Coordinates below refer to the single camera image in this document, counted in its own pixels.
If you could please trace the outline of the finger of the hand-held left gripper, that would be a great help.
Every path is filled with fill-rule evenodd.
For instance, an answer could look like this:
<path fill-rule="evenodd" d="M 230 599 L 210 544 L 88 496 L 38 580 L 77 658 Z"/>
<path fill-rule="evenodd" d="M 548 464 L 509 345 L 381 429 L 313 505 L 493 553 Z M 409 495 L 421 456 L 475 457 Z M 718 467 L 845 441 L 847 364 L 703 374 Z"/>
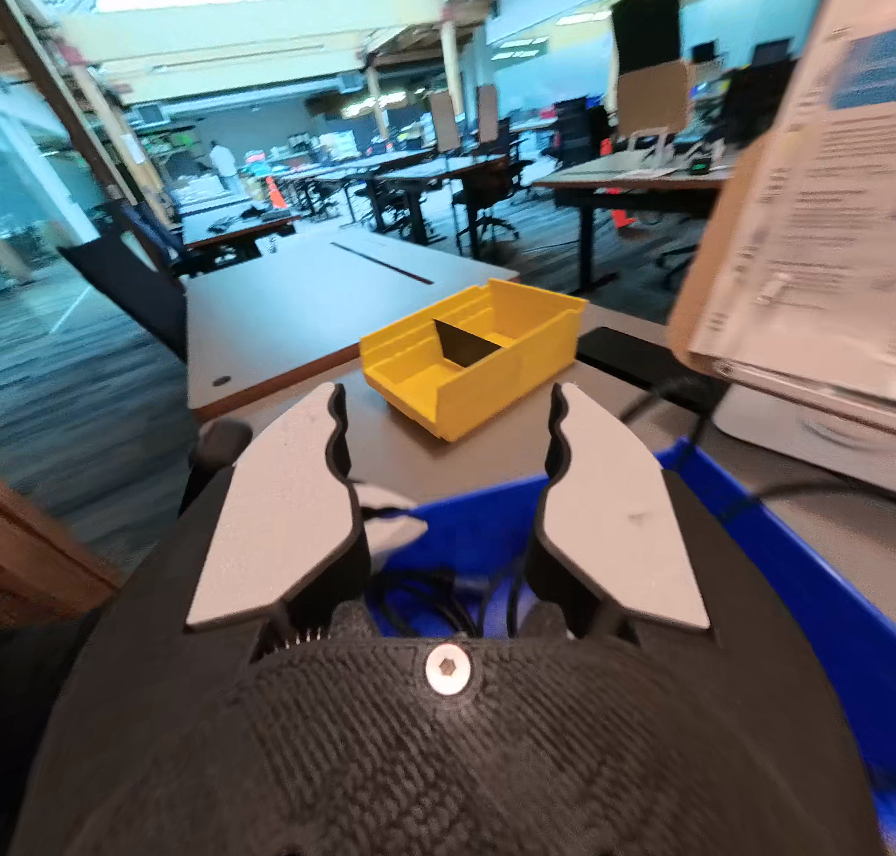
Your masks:
<path fill-rule="evenodd" d="M 397 509 L 363 509 L 371 570 L 382 571 L 395 552 L 421 538 L 427 522 Z"/>
<path fill-rule="evenodd" d="M 350 482 L 361 514 L 406 514 L 415 510 L 415 502 L 400 493 L 366 481 Z"/>

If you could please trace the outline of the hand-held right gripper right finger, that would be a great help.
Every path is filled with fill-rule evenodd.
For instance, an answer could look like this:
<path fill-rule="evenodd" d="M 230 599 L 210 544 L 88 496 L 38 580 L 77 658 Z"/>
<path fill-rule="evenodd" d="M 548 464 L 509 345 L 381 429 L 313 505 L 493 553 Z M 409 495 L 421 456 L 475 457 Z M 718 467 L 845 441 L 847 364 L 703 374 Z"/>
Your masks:
<path fill-rule="evenodd" d="M 632 619 L 711 629 L 660 463 L 576 384 L 555 384 L 525 579 L 577 638 Z"/>

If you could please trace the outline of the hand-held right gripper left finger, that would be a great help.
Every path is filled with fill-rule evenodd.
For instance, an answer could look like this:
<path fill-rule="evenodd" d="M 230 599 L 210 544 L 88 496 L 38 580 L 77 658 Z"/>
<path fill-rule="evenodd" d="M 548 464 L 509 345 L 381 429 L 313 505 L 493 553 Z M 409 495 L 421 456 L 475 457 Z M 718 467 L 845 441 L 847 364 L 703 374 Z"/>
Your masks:
<path fill-rule="evenodd" d="M 351 483 L 342 384 L 319 385 L 235 463 L 185 618 L 191 631 L 262 619 L 278 634 L 332 627 L 370 577 Z"/>

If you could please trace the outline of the blue plastic bin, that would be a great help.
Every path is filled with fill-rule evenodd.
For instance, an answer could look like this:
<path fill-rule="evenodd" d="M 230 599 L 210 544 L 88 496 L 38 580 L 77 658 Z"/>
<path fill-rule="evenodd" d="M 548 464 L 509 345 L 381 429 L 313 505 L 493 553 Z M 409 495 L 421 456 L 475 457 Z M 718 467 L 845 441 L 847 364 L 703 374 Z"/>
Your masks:
<path fill-rule="evenodd" d="M 700 448 L 683 460 L 685 449 L 680 438 L 655 456 L 664 469 L 682 472 L 801 626 L 844 708 L 875 798 L 893 804 L 894 622 L 766 506 L 746 505 L 747 489 L 734 476 Z M 545 485 L 539 473 L 410 509 L 406 517 L 424 521 L 427 530 L 389 564 L 487 577 L 512 568 L 528 543 Z"/>

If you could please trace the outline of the yellow bin with black divider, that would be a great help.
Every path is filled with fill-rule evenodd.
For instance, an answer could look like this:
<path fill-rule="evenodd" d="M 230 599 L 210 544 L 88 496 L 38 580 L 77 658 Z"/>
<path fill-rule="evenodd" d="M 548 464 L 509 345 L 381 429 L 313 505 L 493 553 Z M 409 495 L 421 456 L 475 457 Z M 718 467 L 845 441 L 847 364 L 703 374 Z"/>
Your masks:
<path fill-rule="evenodd" d="M 586 305 L 493 278 L 363 336 L 364 379 L 453 443 L 574 362 Z"/>

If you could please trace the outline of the cardboard sign on stand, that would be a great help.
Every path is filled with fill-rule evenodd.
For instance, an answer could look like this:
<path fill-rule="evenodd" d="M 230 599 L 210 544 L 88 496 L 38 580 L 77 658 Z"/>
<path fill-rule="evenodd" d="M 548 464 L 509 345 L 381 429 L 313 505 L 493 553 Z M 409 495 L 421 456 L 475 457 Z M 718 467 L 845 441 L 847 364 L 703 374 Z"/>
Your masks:
<path fill-rule="evenodd" d="M 692 120 L 693 65 L 682 58 L 621 75 L 617 82 L 617 137 L 635 149 L 640 137 L 654 136 L 652 168 L 666 165 L 666 147 Z"/>

